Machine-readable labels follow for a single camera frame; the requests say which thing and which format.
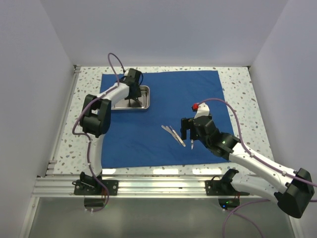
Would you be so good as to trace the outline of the aluminium left side rail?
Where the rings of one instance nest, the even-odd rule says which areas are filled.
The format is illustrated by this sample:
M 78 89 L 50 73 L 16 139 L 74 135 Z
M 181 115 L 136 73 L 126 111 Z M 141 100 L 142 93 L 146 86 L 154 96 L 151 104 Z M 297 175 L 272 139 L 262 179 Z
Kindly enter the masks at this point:
M 62 108 L 63 110 L 62 110 L 62 114 L 61 114 L 61 121 L 59 123 L 57 135 L 55 137 L 55 140 L 53 143 L 53 148 L 52 148 L 50 156 L 49 156 L 48 164 L 47 164 L 47 167 L 45 170 L 45 175 L 44 175 L 45 177 L 46 176 L 53 176 L 54 166 L 57 163 L 55 157 L 56 157 L 56 154 L 58 153 L 60 140 L 61 140 L 63 130 L 64 130 L 64 124 L 67 121 L 68 110 L 69 110 L 69 107 L 70 107 L 70 104 L 72 101 L 73 91 L 74 91 L 74 88 L 75 88 L 76 83 L 77 83 L 80 69 L 81 69 L 80 65 L 74 65 L 74 71 L 73 71 L 73 75 L 72 75 L 72 79 L 71 79 L 70 88 L 67 90 L 65 105 Z

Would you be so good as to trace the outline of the thin steel scalpel handle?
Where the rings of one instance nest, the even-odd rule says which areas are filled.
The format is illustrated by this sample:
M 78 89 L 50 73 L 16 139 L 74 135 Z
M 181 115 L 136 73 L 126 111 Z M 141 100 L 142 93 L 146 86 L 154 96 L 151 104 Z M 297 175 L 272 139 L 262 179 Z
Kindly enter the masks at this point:
M 181 137 L 177 134 L 177 132 L 176 132 L 171 126 L 169 126 L 169 127 L 170 127 L 170 129 L 172 130 L 172 132 L 174 133 L 174 135 L 175 135 L 178 139 L 181 140 Z

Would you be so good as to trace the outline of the steel tweezers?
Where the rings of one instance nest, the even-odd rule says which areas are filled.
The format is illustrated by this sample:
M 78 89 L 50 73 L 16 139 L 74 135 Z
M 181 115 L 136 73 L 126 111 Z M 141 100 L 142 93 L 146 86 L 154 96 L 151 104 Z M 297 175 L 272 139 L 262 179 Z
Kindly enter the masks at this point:
M 131 107 L 131 108 L 142 107 L 142 103 L 137 98 L 129 99 L 128 100 L 128 107 Z

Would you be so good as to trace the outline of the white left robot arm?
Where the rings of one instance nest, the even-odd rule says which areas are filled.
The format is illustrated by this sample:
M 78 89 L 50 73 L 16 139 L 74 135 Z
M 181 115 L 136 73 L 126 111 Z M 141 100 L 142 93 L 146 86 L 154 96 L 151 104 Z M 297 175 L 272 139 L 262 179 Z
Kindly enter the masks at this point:
M 89 137 L 87 148 L 88 176 L 99 176 L 102 172 L 102 144 L 111 122 L 111 108 L 120 100 L 136 100 L 141 96 L 142 72 L 130 68 L 118 82 L 98 95 L 87 95 L 79 124 L 83 134 Z

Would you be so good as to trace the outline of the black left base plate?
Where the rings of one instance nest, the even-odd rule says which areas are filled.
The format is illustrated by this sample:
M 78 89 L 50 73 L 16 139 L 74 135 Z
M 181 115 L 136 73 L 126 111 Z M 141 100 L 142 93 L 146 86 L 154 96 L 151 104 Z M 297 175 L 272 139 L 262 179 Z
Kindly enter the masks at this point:
M 119 188 L 119 181 L 117 180 L 102 180 L 102 183 L 108 189 L 108 195 L 116 196 Z M 101 195 L 103 187 L 97 183 L 96 185 L 87 185 L 80 180 L 73 181 L 72 185 L 75 186 L 75 195 Z

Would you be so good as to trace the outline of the aluminium front rail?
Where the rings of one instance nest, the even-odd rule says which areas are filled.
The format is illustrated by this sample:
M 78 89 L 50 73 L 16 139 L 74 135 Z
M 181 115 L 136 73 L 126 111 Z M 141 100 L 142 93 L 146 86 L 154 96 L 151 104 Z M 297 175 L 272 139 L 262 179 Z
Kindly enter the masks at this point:
M 104 177 L 111 197 L 116 198 L 204 198 L 224 197 L 223 192 L 212 191 L 212 182 L 220 180 L 219 176 L 180 176 L 180 177 Z M 79 189 L 75 177 L 38 178 L 32 197 L 81 197 L 96 198 L 102 196 L 90 188 Z M 255 175 L 240 176 L 236 174 L 232 186 L 241 196 L 274 198 L 277 189 Z

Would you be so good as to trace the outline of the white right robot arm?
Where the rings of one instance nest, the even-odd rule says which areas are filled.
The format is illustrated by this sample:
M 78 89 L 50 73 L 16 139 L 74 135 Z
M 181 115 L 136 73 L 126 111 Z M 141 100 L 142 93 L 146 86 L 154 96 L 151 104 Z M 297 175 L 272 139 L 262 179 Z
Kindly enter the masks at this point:
M 224 194 L 244 192 L 275 202 L 287 215 L 301 218 L 315 190 L 311 174 L 300 168 L 294 170 L 278 164 L 243 144 L 236 136 L 219 131 L 210 113 L 196 113 L 181 119 L 181 139 L 200 141 L 213 155 L 237 163 L 255 174 L 250 179 L 237 169 L 229 169 L 219 181 L 212 182 L 214 190 Z

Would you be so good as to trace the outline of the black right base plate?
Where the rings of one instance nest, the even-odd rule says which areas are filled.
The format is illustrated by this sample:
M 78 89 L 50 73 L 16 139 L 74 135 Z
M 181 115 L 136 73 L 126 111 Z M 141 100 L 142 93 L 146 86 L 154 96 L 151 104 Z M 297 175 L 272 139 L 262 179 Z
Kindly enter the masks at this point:
M 239 192 L 232 186 L 232 177 L 214 176 L 205 181 L 205 191 L 207 196 L 235 196 Z

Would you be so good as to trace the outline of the stainless steel instrument tray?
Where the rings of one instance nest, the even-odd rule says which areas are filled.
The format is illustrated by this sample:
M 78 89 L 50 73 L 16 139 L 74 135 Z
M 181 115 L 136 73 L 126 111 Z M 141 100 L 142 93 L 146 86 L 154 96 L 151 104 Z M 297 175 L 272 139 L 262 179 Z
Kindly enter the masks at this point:
M 128 107 L 128 100 L 122 99 L 118 103 L 112 106 L 112 110 L 147 110 L 150 106 L 150 88 L 149 86 L 140 86 L 141 89 L 141 97 L 138 100 L 142 103 L 142 107 L 131 108 Z

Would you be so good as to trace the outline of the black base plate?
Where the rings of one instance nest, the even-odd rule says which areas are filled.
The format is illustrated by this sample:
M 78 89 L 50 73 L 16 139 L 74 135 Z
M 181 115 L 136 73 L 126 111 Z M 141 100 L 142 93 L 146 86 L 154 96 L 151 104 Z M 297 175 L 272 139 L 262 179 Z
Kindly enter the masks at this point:
M 102 180 L 102 183 L 108 189 L 108 195 L 116 196 L 119 188 L 119 181 L 117 180 Z M 96 185 L 87 185 L 80 180 L 73 181 L 72 185 L 75 186 L 75 195 L 101 195 L 103 187 L 97 183 Z
M 232 186 L 232 177 L 214 176 L 205 181 L 205 191 L 207 196 L 235 196 L 239 192 Z

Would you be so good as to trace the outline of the blue surgical cloth wrap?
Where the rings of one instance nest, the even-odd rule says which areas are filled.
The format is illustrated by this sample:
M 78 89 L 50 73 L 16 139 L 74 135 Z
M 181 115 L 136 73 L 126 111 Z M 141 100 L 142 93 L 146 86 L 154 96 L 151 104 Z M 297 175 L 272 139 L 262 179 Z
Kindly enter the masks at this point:
M 215 125 L 233 133 L 217 71 L 145 73 L 150 88 L 147 110 L 114 110 L 102 145 L 103 168 L 213 164 L 224 162 L 200 142 L 180 145 L 161 125 L 180 130 L 182 118 L 194 116 L 192 105 L 209 99 Z

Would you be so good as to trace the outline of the aluminium rail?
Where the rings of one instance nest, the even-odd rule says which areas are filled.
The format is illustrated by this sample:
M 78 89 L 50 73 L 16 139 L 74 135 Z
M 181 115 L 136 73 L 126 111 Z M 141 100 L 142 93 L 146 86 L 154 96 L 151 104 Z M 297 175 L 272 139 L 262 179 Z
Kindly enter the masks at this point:
M 204 198 L 224 197 L 223 192 L 212 191 L 212 182 L 220 180 L 219 176 L 180 176 L 180 177 L 104 177 L 111 197 L 116 198 Z M 75 177 L 38 178 L 32 197 L 81 197 L 96 198 L 102 196 L 90 188 L 79 189 Z M 241 196 L 274 198 L 277 189 L 255 175 L 240 176 L 236 174 L 232 186 Z
M 81 69 L 80 65 L 74 65 L 74 71 L 73 71 L 73 75 L 72 75 L 72 79 L 71 79 L 70 88 L 67 90 L 65 105 L 62 108 L 63 110 L 62 110 L 62 114 L 61 114 L 61 121 L 59 123 L 57 135 L 55 137 L 55 140 L 53 143 L 53 148 L 52 148 L 50 156 L 49 156 L 48 164 L 47 164 L 47 167 L 45 170 L 45 175 L 44 175 L 45 177 L 46 176 L 53 176 L 54 166 L 57 163 L 55 157 L 56 157 L 56 154 L 58 153 L 60 140 L 61 140 L 63 130 L 64 130 L 64 124 L 67 121 L 68 110 L 69 110 L 69 107 L 70 107 L 70 104 L 72 101 L 73 91 L 74 91 L 74 88 L 75 88 L 76 83 L 77 83 L 80 69 Z

